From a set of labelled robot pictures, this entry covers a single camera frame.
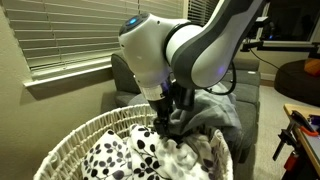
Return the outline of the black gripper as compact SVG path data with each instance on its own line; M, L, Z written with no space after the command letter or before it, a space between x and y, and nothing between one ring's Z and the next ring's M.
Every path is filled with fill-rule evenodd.
M146 99L157 114L153 121L155 130L164 137L183 136L183 133L176 132L178 126L172 122L171 114L174 109L193 110L195 90L184 88L176 82L164 81L152 87Z

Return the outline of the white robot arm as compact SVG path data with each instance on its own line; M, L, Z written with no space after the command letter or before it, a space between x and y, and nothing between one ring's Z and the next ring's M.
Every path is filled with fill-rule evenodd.
M172 110L191 110L197 89L225 76L267 0L220 0L208 22L137 14L121 26L118 40L129 69L157 113L153 125L162 136L178 136Z

